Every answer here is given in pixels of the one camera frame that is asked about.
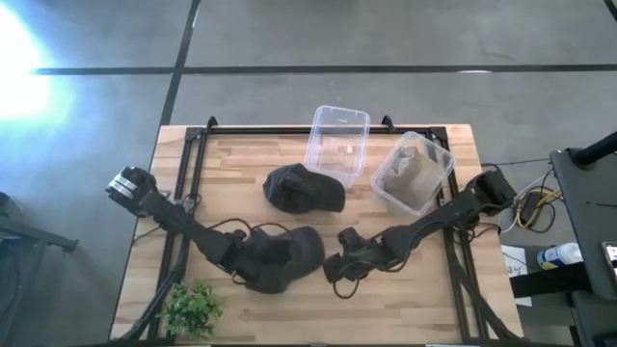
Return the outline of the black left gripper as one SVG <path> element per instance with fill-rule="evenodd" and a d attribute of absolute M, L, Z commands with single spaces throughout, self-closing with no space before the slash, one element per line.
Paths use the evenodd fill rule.
<path fill-rule="evenodd" d="M 237 275 L 245 282 L 266 280 L 289 282 L 289 269 L 286 264 L 265 264 L 261 272 L 259 263 L 253 255 L 253 244 L 248 234 L 240 229 L 222 232 L 226 247 L 217 267 L 229 275 Z M 288 253 L 292 239 L 287 234 L 267 235 L 260 244 L 264 253 Z"/>

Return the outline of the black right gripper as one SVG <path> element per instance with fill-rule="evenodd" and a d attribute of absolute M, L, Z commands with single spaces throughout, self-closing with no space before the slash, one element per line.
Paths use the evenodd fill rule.
<path fill-rule="evenodd" d="M 342 230 L 337 240 L 348 253 L 325 259 L 322 268 L 330 284 L 342 279 L 358 280 L 373 270 L 387 270 L 391 266 L 391 253 L 375 239 L 360 236 L 353 227 Z"/>

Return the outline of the dark grey strapback cap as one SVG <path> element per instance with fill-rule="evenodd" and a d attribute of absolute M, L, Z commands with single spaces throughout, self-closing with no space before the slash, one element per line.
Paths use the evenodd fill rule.
<path fill-rule="evenodd" d="M 322 266 L 325 259 L 325 247 L 321 236 L 312 227 L 299 227 L 280 234 L 287 234 L 292 239 L 288 253 L 264 253 L 260 249 L 261 241 L 267 236 L 261 228 L 254 229 L 251 234 L 253 255 L 258 261 L 259 270 L 265 264 L 286 264 L 289 269 L 289 282 L 245 282 L 246 288 L 262 294 L 281 294 L 290 283 L 311 274 Z"/>

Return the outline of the beige hat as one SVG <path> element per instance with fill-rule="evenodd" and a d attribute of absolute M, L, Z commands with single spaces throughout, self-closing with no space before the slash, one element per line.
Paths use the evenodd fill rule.
<path fill-rule="evenodd" d="M 401 159 L 383 175 L 385 192 L 410 208 L 419 210 L 438 185 L 443 169 L 433 163 Z"/>

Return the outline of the black cap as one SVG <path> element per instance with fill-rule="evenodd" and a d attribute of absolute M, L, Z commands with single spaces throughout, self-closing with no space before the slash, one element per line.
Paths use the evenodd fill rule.
<path fill-rule="evenodd" d="M 262 190 L 273 206 L 290 214 L 313 210 L 340 213 L 346 202 L 345 188 L 338 180 L 311 172 L 300 163 L 270 172 Z"/>

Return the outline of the small green plant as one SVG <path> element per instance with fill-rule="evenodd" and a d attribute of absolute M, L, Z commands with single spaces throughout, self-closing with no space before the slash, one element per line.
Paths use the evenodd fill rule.
<path fill-rule="evenodd" d="M 168 293 L 159 318 L 167 334 L 210 338 L 223 315 L 224 301 L 205 280 L 176 283 Z"/>

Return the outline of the clear plastic bin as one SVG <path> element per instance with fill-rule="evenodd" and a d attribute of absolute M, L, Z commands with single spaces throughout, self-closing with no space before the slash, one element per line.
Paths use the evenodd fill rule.
<path fill-rule="evenodd" d="M 350 189 L 363 172 L 370 123 L 364 111 L 319 106 L 308 137 L 305 167 Z"/>
<path fill-rule="evenodd" d="M 383 175 L 386 170 L 394 164 L 396 151 L 399 147 L 417 147 L 418 150 L 424 155 L 424 162 L 432 161 L 443 169 L 443 175 L 438 179 L 436 189 L 429 196 L 429 200 L 422 205 L 419 210 L 410 208 L 408 205 L 404 204 L 400 200 L 397 200 L 383 189 Z M 434 141 L 427 139 L 425 136 L 422 136 L 417 132 L 408 131 L 401 136 L 388 156 L 382 161 L 375 174 L 371 177 L 370 184 L 375 194 L 386 204 L 388 211 L 396 214 L 409 214 L 419 217 L 430 209 L 430 206 L 433 204 L 433 200 L 440 191 L 443 182 L 447 180 L 449 175 L 453 172 L 454 166 L 455 158 L 449 150 L 444 149 Z"/>

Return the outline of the beige cap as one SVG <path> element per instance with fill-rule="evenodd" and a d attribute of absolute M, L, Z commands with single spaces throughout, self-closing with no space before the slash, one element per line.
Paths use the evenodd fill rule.
<path fill-rule="evenodd" d="M 419 171 L 424 162 L 424 155 L 417 147 L 399 147 L 396 151 L 393 168 L 397 172 Z"/>

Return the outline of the black power box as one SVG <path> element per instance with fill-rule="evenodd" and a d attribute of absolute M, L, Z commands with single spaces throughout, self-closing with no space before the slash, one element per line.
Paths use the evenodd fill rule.
<path fill-rule="evenodd" d="M 520 211 L 520 222 L 522 225 L 526 225 L 533 219 L 534 211 L 544 197 L 544 194 L 540 192 L 530 192 L 523 200 Z"/>

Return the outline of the white and blue spray can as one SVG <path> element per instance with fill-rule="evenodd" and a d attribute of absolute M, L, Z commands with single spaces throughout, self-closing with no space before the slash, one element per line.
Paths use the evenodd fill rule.
<path fill-rule="evenodd" d="M 575 242 L 550 247 L 538 252 L 536 260 L 544 270 L 556 269 L 583 261 L 578 243 Z"/>

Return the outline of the black floor stand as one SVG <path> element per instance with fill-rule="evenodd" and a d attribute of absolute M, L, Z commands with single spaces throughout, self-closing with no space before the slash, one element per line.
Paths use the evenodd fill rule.
<path fill-rule="evenodd" d="M 48 247 L 75 250 L 78 241 L 22 221 L 23 208 L 0 192 L 0 347 L 8 347 L 20 320 L 20 307 L 32 291 Z"/>

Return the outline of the grey side cart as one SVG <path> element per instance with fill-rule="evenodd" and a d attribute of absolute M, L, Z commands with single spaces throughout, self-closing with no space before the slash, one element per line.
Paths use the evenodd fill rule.
<path fill-rule="evenodd" d="M 617 247 L 617 155 L 589 170 L 566 150 L 550 154 L 590 289 L 572 295 L 580 341 L 587 347 L 617 347 L 617 274 L 606 247 Z"/>

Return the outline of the phone with pale screen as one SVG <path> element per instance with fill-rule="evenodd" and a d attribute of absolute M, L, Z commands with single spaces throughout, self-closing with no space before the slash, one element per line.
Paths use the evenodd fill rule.
<path fill-rule="evenodd" d="M 601 249 L 605 258 L 608 278 L 617 292 L 617 242 L 604 241 L 601 243 Z"/>

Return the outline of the black pole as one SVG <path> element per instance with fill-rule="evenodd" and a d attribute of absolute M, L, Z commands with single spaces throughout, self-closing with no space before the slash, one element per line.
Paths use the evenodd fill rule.
<path fill-rule="evenodd" d="M 570 156 L 576 166 L 588 170 L 591 169 L 597 161 L 616 151 L 617 131 L 588 147 L 572 149 Z"/>

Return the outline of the black aluminium table frame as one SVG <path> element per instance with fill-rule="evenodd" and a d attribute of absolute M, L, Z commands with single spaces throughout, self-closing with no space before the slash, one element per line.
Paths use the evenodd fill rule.
<path fill-rule="evenodd" d="M 339 249 L 337 234 L 354 227 L 363 236 L 412 220 L 388 211 L 371 188 L 371 177 L 400 139 L 383 125 L 367 142 L 362 175 L 348 190 L 341 213 L 313 211 L 290 215 L 263 196 L 262 184 L 275 168 L 303 160 L 309 129 L 251 126 L 166 126 L 159 133 L 151 172 L 158 186 L 183 197 L 201 195 L 197 220 L 222 230 L 262 225 L 278 234 L 314 226 L 328 254 Z M 506 264 L 496 232 L 482 225 L 469 246 L 446 242 L 441 233 L 422 241 L 398 273 L 372 272 L 359 284 L 327 283 L 321 271 L 292 283 L 282 294 L 258 294 L 243 288 L 191 247 L 184 272 L 187 283 L 205 280 L 224 301 L 223 315 L 209 344 L 411 345 L 460 343 L 462 330 L 478 336 L 478 320 L 466 290 L 456 287 L 446 250 L 461 263 L 472 262 L 479 290 L 498 318 L 514 334 L 522 332 Z"/>

